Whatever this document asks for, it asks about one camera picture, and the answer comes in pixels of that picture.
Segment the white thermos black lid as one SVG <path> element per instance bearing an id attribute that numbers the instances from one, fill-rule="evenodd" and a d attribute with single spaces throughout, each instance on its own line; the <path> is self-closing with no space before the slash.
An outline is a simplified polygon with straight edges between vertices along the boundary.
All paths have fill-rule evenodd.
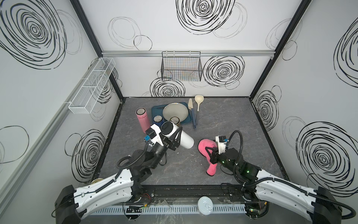
<path id="1" fill-rule="evenodd" d="M 179 127 L 170 121 L 166 121 L 160 128 L 161 133 L 169 138 Z M 194 146 L 194 139 L 189 136 L 184 130 L 181 133 L 180 146 L 185 149 L 191 149 Z"/>

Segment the blue thermos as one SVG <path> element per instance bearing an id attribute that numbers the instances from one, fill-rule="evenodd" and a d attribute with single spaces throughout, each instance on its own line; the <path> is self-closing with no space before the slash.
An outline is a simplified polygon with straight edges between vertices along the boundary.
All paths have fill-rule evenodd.
<path id="1" fill-rule="evenodd" d="M 161 127 L 165 122 L 165 119 L 161 115 L 156 115 L 153 117 L 153 123 L 158 127 Z"/>

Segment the gold thermos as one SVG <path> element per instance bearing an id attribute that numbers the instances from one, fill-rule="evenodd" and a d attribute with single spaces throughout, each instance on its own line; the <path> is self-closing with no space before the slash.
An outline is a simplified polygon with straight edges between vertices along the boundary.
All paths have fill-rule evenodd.
<path id="1" fill-rule="evenodd" d="M 179 119 L 178 117 L 176 117 L 176 116 L 171 117 L 171 118 L 170 118 L 170 121 L 171 121 L 174 125 L 180 127 L 180 119 Z"/>

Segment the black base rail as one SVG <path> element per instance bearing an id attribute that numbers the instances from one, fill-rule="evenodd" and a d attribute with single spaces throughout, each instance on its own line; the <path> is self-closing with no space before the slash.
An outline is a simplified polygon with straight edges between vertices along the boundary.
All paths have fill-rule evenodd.
<path id="1" fill-rule="evenodd" d="M 228 198 L 231 202 L 242 202 L 246 204 L 257 203 L 268 205 L 268 201 L 258 198 L 248 198 L 247 190 L 241 191 L 241 186 L 230 183 L 219 185 L 142 185 L 140 193 L 130 199 L 131 203 L 151 202 L 160 198 L 200 198 L 218 197 Z"/>

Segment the pink thermos steel lid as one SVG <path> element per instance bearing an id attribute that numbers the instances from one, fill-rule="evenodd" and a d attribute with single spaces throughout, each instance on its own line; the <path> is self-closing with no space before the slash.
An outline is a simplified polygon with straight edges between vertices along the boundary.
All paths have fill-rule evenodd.
<path id="1" fill-rule="evenodd" d="M 143 133 L 146 132 L 147 129 L 149 129 L 152 125 L 150 118 L 147 114 L 147 110 L 145 108 L 138 108 L 136 110 L 136 116 L 139 121 L 139 124 L 142 128 Z"/>

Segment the aluminium wall rail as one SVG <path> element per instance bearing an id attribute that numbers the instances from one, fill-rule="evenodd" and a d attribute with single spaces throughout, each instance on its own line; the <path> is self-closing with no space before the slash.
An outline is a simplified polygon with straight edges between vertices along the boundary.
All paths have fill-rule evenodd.
<path id="1" fill-rule="evenodd" d="M 115 50 L 103 51 L 103 57 L 273 57 L 274 50 Z"/>

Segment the pink microfiber cloth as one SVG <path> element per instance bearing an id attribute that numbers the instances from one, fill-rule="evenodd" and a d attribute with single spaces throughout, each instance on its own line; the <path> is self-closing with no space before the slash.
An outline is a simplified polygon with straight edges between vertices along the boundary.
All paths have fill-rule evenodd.
<path id="1" fill-rule="evenodd" d="M 202 139 L 198 144 L 198 150 L 199 152 L 206 157 L 209 167 L 206 171 L 206 173 L 209 176 L 214 176 L 216 173 L 216 168 L 218 164 L 217 160 L 217 151 L 218 147 L 215 141 L 209 140 L 209 139 Z"/>

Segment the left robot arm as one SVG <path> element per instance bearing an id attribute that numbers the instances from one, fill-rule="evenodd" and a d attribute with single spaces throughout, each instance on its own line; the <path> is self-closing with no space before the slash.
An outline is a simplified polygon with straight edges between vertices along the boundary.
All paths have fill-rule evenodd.
<path id="1" fill-rule="evenodd" d="M 152 125 L 146 131 L 145 147 L 117 162 L 118 173 L 97 183 L 62 189 L 51 213 L 57 224 L 79 224 L 90 214 L 114 205 L 138 200 L 143 195 L 141 183 L 155 169 L 168 149 L 176 150 L 182 139 L 183 128 L 168 131 Z"/>

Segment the grey round plate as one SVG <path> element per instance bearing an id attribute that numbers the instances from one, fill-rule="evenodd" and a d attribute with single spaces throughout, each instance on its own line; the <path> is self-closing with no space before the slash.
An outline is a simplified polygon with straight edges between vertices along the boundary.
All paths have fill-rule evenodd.
<path id="1" fill-rule="evenodd" d="M 164 107 L 163 117 L 169 121 L 172 117 L 179 118 L 180 122 L 184 121 L 188 115 L 188 108 L 182 103 L 171 103 Z"/>

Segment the tape roll on floor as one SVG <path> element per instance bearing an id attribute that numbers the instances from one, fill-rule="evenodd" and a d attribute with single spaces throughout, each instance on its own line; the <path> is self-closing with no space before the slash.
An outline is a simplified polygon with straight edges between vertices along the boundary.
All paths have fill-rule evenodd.
<path id="1" fill-rule="evenodd" d="M 97 178 L 97 179 L 93 180 L 93 181 L 90 183 L 90 185 L 95 184 L 95 183 L 98 183 L 98 182 L 100 182 L 100 181 L 102 181 L 102 180 L 103 180 L 102 178 Z"/>

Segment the teal plastic tray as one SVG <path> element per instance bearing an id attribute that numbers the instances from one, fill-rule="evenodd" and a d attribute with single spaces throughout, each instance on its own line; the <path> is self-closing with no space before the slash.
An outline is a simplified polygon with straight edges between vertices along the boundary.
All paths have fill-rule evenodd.
<path id="1" fill-rule="evenodd" d="M 163 112 L 163 109 L 164 109 L 165 106 L 166 105 L 157 105 L 157 106 L 152 107 L 152 109 L 151 109 L 152 118 L 155 117 L 156 115 L 161 115 L 163 117 L 162 112 Z M 190 122 L 192 122 L 192 116 L 191 116 L 191 114 L 189 112 L 188 117 L 184 121 L 182 121 L 180 123 L 181 124 L 188 124 Z"/>

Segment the white round cap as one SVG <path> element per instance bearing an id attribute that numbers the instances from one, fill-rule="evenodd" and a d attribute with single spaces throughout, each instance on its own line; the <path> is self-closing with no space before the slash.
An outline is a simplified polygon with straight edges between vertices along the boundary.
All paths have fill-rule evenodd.
<path id="1" fill-rule="evenodd" d="M 209 197 L 201 197 L 198 200 L 197 206 L 202 215 L 208 216 L 213 212 L 213 202 Z"/>

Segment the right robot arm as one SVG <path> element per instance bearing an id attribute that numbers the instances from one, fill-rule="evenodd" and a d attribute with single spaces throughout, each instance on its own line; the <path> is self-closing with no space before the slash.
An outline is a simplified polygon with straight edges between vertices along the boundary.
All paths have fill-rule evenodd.
<path id="1" fill-rule="evenodd" d="M 209 162 L 207 174 L 214 176 L 218 164 L 230 170 L 246 201 L 263 201 L 286 208 L 314 224 L 340 224 L 354 218 L 356 211 L 325 188 L 313 189 L 281 179 L 244 160 L 243 136 L 235 130 L 229 137 L 202 139 L 198 150 Z"/>

